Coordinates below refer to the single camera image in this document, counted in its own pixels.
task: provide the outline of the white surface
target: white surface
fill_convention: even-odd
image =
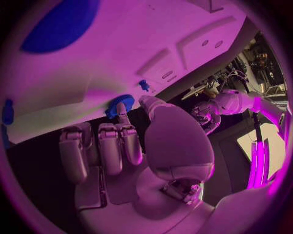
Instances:
[[[269,123],[264,123],[260,126],[263,140],[269,139],[269,149],[270,149],[270,168],[269,168],[269,178],[283,166],[285,160],[285,142],[278,135],[278,128]],[[237,142],[240,147],[244,150],[247,157],[251,161],[251,143],[256,141],[255,130],[249,132],[248,134],[240,137]]]
[[[73,44],[45,54],[20,51],[34,25],[58,1],[49,2],[21,20],[2,57],[2,92],[15,103],[15,122],[8,128],[13,143],[102,117],[108,102],[122,94],[133,95],[138,107],[138,98],[147,92],[138,85],[145,77],[137,72],[156,54],[168,51],[178,77],[151,80],[160,73],[157,65],[147,77],[153,95],[227,51],[245,19],[234,5],[210,14],[183,0],[103,0],[93,24]],[[223,19],[230,21],[217,23]],[[186,38],[192,40],[179,53]],[[206,39],[209,43],[201,46]],[[220,40],[223,44],[215,48]]]

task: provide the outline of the blue object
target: blue object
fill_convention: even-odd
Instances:
[[[146,90],[148,92],[149,84],[145,79],[139,82],[139,85],[141,86],[142,90]]]
[[[99,5],[100,0],[63,0],[37,24],[21,48],[44,53],[70,45],[92,24]]]
[[[2,109],[2,122],[6,125],[10,125],[14,121],[14,110],[12,106],[13,106],[13,101],[10,99],[7,99]]]
[[[1,133],[2,133],[2,139],[3,139],[4,147],[7,150],[10,147],[10,143],[9,143],[9,139],[8,139],[8,135],[7,135],[7,128],[3,124],[1,124]]]
[[[122,102],[126,107],[126,111],[129,112],[132,109],[132,105],[134,103],[134,98],[130,94],[122,95],[115,98],[109,105],[109,108],[105,111],[107,117],[109,119],[117,116],[117,105]]]

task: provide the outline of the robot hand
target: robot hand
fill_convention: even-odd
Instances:
[[[225,89],[216,98],[198,103],[191,114],[201,125],[206,125],[205,132],[208,135],[220,125],[220,115],[238,114],[248,108],[253,108],[253,95],[249,96],[238,90]]]

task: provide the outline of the machinery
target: machinery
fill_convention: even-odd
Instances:
[[[0,65],[0,178],[26,225],[44,234],[259,233],[292,185],[293,152],[286,44],[264,20],[237,1],[30,8]],[[235,144],[221,148],[242,131],[221,129],[233,115],[253,119],[251,162]],[[261,118],[285,142],[272,176]],[[235,189],[231,168],[242,161],[249,173]]]

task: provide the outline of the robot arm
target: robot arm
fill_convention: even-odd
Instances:
[[[209,134],[220,124],[219,115],[239,114],[247,109],[256,113],[261,112],[279,128],[280,135],[283,135],[281,119],[284,113],[282,110],[254,92],[248,95],[238,90],[226,89],[215,99],[197,104],[191,114],[201,125],[209,122],[208,128],[205,129],[206,133]]]

